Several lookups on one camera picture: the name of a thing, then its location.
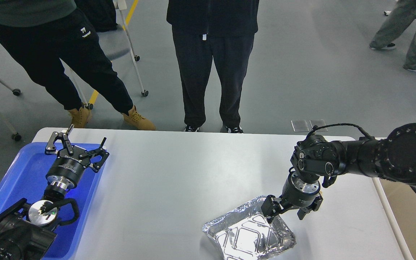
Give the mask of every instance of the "white table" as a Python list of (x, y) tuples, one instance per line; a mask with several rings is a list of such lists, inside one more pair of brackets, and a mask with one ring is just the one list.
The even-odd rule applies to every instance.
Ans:
[[(54, 130), (61, 129), (41, 129), (33, 141), (46, 142)], [(203, 224), (256, 196), (279, 196), (294, 145), (304, 139), (303, 135), (74, 129), (70, 140), (100, 143), (103, 137), (110, 157), (76, 260), (221, 259), (201, 231)], [(398, 230), (393, 231), (372, 179), (347, 174), (322, 192), (319, 211), (304, 220), (296, 211), (281, 215), (297, 244), (274, 259), (404, 259), (400, 247), (405, 241), (396, 240)]]

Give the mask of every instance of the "foil container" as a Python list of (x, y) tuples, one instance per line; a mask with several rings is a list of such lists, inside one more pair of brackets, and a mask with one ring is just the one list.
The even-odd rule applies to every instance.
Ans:
[(281, 217), (267, 223), (261, 211), (266, 196), (258, 196), (203, 225), (224, 260), (264, 260), (294, 247), (293, 232)]

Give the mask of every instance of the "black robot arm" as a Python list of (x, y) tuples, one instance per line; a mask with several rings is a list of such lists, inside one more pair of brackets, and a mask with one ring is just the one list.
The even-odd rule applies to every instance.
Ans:
[[(90, 151), (72, 145), (68, 135), (73, 127), (53, 132), (45, 147), (44, 153), (56, 155), (56, 159), (46, 174), (48, 185), (41, 200), (29, 204), (27, 199), (20, 199), (0, 214), (0, 260), (40, 260), (56, 238), (56, 228), (79, 218), (76, 200), (65, 198), (65, 194), (77, 187), (86, 168), (97, 173), (109, 153), (104, 148), (106, 138)], [(60, 150), (54, 145), (57, 140), (62, 143)], [(91, 162), (97, 156), (101, 158)], [(67, 204), (71, 205), (74, 217), (61, 220), (58, 211)]]
[(310, 211), (317, 211), (322, 203), (319, 194), (322, 176), (324, 188), (345, 173), (416, 186), (416, 123), (396, 128), (383, 140), (375, 140), (358, 127), (364, 134), (359, 140), (328, 142), (314, 134), (320, 128), (315, 127), (295, 146), (290, 160), (292, 168), (281, 196), (269, 195), (263, 203), (261, 209), (270, 222), (290, 209), (298, 209), (299, 219)]

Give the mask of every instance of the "plastic tray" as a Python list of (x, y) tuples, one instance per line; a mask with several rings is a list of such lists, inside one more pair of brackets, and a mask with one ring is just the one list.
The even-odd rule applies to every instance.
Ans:
[[(98, 144), (76, 145), (88, 151), (99, 147)], [(28, 203), (41, 199), (47, 185), (46, 173), (56, 159), (55, 155), (44, 154), (45, 147), (46, 143), (30, 143), (18, 152), (0, 182), (0, 213), (21, 198), (26, 198)], [(60, 143), (56, 143), (56, 147), (62, 148)], [(78, 186), (66, 194), (66, 198), (76, 199), (80, 217), (73, 224), (58, 227), (54, 231), (57, 237), (44, 255), (44, 260), (67, 260), (75, 253), (103, 169), (94, 173), (87, 168)], [(73, 215), (69, 205), (59, 211), (59, 217), (63, 220), (71, 219)]]

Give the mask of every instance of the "trousers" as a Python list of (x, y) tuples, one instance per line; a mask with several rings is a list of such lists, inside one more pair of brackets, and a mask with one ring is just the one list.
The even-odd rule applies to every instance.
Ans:
[(182, 81), (186, 125), (205, 123), (205, 90), (214, 61), (221, 81), (219, 114), (225, 126), (238, 127), (243, 80), (253, 49), (254, 34), (216, 37), (190, 34), (173, 29), (173, 41)]
[(81, 99), (64, 73), (61, 59), (97, 90), (115, 110), (133, 108), (123, 82), (99, 45), (99, 37), (81, 10), (33, 27), (0, 25), (0, 43), (36, 84), (61, 103), (65, 110), (78, 109)]
[[(397, 39), (416, 19), (416, 0), (399, 0), (373, 37), (370, 47), (383, 48)], [(404, 69), (416, 70), (416, 33), (406, 54)]]

